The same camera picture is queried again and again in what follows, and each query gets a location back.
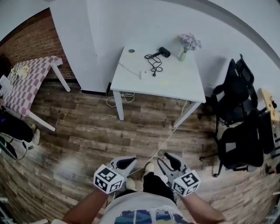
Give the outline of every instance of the black office chair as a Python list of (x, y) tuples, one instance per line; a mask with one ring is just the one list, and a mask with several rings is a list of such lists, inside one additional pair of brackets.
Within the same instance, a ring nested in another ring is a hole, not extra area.
[(214, 177), (220, 175), (223, 165), (233, 171), (253, 171), (261, 167), (263, 152), (268, 154), (274, 149), (274, 141), (268, 138), (272, 127), (267, 124), (271, 124), (270, 114), (259, 114), (257, 109), (253, 110), (242, 124), (226, 129), (220, 140), (214, 137), (218, 144), (217, 153), (201, 156), (199, 160), (216, 155), (219, 157), (219, 171)]
[[(218, 133), (220, 118), (227, 126), (244, 121), (245, 117), (258, 105), (256, 95), (252, 97), (248, 88), (248, 86), (252, 89), (254, 88), (252, 85), (254, 76), (252, 73), (247, 72), (246, 68), (248, 67), (245, 65), (243, 58), (238, 61), (238, 66), (232, 59), (224, 83), (215, 87), (211, 97), (208, 99), (212, 107), (211, 114), (216, 116), (215, 135)], [(224, 96), (218, 101), (217, 95), (222, 92), (224, 92)]]

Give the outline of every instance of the person's right forearm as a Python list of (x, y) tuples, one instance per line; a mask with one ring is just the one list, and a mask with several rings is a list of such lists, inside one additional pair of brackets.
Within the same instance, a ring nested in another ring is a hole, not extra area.
[(192, 193), (186, 197), (181, 197), (181, 200), (197, 223), (217, 224), (226, 221), (221, 212), (203, 201), (195, 193)]

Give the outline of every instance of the checkered tablecloth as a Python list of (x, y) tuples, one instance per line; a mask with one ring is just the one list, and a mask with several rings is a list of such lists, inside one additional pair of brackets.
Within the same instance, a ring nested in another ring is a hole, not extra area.
[(0, 90), (0, 96), (3, 94), (2, 105), (12, 109), (23, 116), (28, 116), (32, 102), (40, 88), (43, 80), (51, 69), (52, 65), (61, 65), (62, 59), (56, 56), (44, 57), (38, 59), (31, 59), (24, 62), (19, 62), (15, 67), (22, 65), (28, 66), (29, 72), (25, 79), (20, 77), (11, 77), (11, 73), (8, 75), (8, 79), (13, 83), (13, 90), (9, 94), (4, 88)]

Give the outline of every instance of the person's left forearm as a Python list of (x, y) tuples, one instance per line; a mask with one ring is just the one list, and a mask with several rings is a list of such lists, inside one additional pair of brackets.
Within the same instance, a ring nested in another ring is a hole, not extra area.
[(69, 224), (91, 224), (108, 195), (96, 189), (64, 215), (62, 221)]

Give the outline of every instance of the white table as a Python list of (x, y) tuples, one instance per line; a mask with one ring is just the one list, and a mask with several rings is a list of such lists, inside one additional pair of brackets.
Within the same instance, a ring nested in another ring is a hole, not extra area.
[(123, 51), (111, 84), (111, 90), (120, 120), (124, 120), (121, 92), (133, 92), (148, 95), (189, 100), (192, 103), (185, 108), (184, 113), (175, 121), (173, 127), (178, 127), (195, 109), (205, 103), (205, 95), (192, 52), (188, 52), (184, 62), (171, 55), (168, 58), (158, 56), (163, 68), (152, 76), (152, 66), (144, 58), (146, 54), (154, 54), (157, 49), (135, 48), (126, 46)]

